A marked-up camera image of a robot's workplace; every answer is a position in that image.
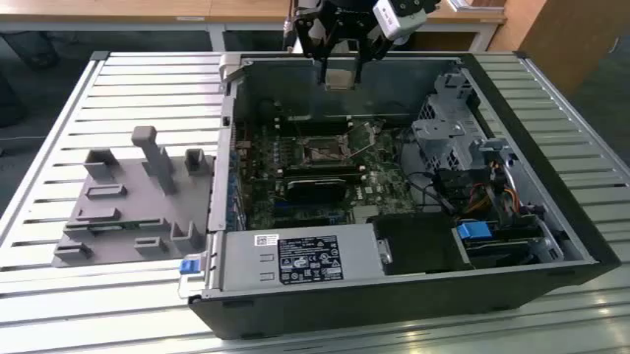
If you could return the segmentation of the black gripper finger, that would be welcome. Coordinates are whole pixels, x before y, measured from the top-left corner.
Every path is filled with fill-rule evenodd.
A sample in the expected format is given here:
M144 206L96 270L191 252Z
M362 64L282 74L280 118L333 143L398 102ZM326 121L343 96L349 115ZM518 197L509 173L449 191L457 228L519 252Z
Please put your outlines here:
M374 21L357 21L353 36L358 44L358 54L354 60L354 83L359 84L363 65L386 56L393 47L393 41L386 38L381 26Z
M329 56L338 43L338 7L296 7L294 10L294 28L302 44L302 53L320 63L318 83L325 83L329 68Z

